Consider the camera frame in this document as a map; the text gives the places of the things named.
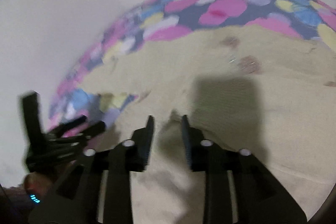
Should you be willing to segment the person's left hand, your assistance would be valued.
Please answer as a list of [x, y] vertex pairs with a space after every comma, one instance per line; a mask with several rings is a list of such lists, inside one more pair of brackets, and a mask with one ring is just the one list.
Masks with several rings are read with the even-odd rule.
[[25, 177], [23, 186], [27, 194], [34, 195], [37, 199], [41, 199], [52, 188], [53, 183], [46, 176], [33, 172]]

